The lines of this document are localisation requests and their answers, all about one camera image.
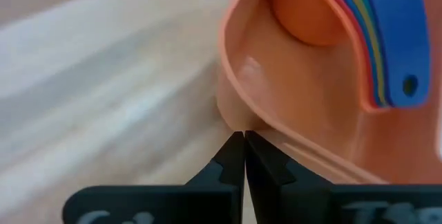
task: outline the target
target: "wooden surface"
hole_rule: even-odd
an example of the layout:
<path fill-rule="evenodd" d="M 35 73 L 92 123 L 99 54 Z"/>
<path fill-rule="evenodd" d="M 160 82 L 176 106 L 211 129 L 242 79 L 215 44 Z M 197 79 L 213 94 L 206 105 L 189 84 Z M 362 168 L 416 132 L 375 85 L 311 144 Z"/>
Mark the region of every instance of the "wooden surface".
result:
<path fill-rule="evenodd" d="M 0 223 L 61 223 L 83 187 L 203 168 L 231 134 L 214 98 L 228 2 L 0 0 Z"/>

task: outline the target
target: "orange measuring cup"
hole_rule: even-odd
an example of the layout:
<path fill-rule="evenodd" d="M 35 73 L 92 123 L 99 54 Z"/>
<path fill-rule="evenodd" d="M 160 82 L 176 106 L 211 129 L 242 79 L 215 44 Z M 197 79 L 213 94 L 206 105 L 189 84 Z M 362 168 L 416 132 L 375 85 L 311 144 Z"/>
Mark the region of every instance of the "orange measuring cup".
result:
<path fill-rule="evenodd" d="M 442 3 L 424 2 L 429 100 L 371 112 L 360 103 L 363 47 L 335 1 L 234 0 L 220 31 L 222 117 L 235 130 L 276 130 L 280 149 L 351 183 L 441 183 Z"/>

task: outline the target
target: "light wood grain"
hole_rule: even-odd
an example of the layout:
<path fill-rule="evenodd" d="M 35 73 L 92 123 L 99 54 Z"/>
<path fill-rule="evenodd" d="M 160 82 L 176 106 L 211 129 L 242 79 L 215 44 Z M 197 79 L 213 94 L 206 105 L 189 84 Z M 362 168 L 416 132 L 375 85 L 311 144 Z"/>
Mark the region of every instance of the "light wood grain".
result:
<path fill-rule="evenodd" d="M 203 168 L 231 134 L 214 97 L 228 2 L 0 0 L 0 223 L 61 223 L 83 187 Z"/>

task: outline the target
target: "orange plastic bowl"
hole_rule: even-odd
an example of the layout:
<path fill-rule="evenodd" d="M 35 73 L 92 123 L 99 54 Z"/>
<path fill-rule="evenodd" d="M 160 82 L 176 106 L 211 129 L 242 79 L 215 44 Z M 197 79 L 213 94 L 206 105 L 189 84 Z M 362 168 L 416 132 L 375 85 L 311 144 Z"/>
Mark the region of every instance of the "orange plastic bowl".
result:
<path fill-rule="evenodd" d="M 424 0 L 432 43 L 428 102 L 376 113 L 361 104 L 364 51 L 343 9 L 333 0 L 274 1 L 235 0 L 223 23 L 218 108 L 227 124 L 275 129 L 283 137 L 277 146 L 343 182 L 442 183 L 442 2 Z M 309 24 L 296 25 L 303 21 Z"/>

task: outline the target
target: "hanging hole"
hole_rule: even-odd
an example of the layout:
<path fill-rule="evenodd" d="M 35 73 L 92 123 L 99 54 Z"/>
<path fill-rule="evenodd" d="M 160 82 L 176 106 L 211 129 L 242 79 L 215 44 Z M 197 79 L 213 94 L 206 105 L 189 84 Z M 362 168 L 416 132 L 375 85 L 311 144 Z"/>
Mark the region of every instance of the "hanging hole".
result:
<path fill-rule="evenodd" d="M 407 75 L 403 80 L 403 93 L 408 97 L 412 97 L 416 93 L 417 85 L 417 77 L 415 75 Z"/>

